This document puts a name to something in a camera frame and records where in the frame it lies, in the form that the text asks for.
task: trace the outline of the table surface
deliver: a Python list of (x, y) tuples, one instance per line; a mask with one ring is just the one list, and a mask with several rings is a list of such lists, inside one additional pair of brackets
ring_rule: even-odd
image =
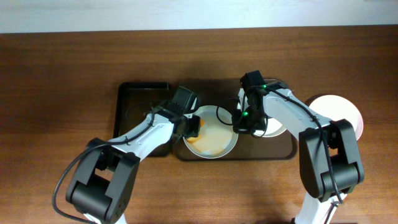
[[(365, 181), (333, 223), (398, 222), (398, 26), (0, 35), (0, 219), (74, 223), (51, 194), (94, 137), (113, 133), (122, 82), (239, 78), (260, 70), (305, 101), (336, 94), (364, 118)], [(64, 199), (59, 207), (76, 214)], [(300, 210), (289, 161), (142, 162), (129, 223), (280, 223)]]

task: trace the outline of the wooden table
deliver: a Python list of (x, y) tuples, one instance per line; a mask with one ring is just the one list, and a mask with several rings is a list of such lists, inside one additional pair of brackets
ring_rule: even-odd
[[(122, 82), (176, 85), (257, 69), (302, 101), (331, 93), (359, 108), (366, 178), (333, 222), (397, 223), (398, 26), (0, 35), (1, 223), (75, 223), (53, 211), (51, 194), (90, 139), (111, 137)], [(64, 200), (66, 187), (58, 204), (78, 215)], [(170, 155), (140, 165), (126, 216), (129, 223), (288, 222), (304, 193), (299, 155), (196, 163)]]

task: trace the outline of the white wall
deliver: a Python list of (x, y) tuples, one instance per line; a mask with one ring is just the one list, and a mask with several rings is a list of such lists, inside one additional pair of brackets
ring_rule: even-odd
[(398, 0), (0, 0), (0, 32), (398, 24)]

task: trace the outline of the wooden tabletop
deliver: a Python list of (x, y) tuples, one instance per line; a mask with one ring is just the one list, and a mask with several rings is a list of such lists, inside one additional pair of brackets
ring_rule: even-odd
[[(58, 178), (95, 137), (113, 133), (128, 81), (239, 78), (260, 70), (302, 101), (328, 93), (364, 118), (365, 181), (333, 223), (398, 222), (398, 26), (0, 35), (1, 223), (76, 223), (57, 215)], [(59, 207), (78, 214), (65, 201)], [(142, 162), (129, 223), (280, 223), (305, 195), (290, 161)]]

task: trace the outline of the brown tray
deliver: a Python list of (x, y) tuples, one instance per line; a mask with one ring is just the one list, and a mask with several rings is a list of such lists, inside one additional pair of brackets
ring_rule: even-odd
[[(202, 106), (218, 106), (223, 100), (237, 96), (241, 87), (239, 79), (189, 80), (180, 85), (200, 96)], [(234, 107), (234, 101), (223, 105), (230, 113)], [(249, 134), (240, 134), (235, 147), (221, 158), (204, 159), (196, 156), (186, 147), (183, 140), (175, 143), (172, 152), (182, 161), (287, 160), (296, 155), (297, 141), (288, 131), (273, 138), (253, 138)]]

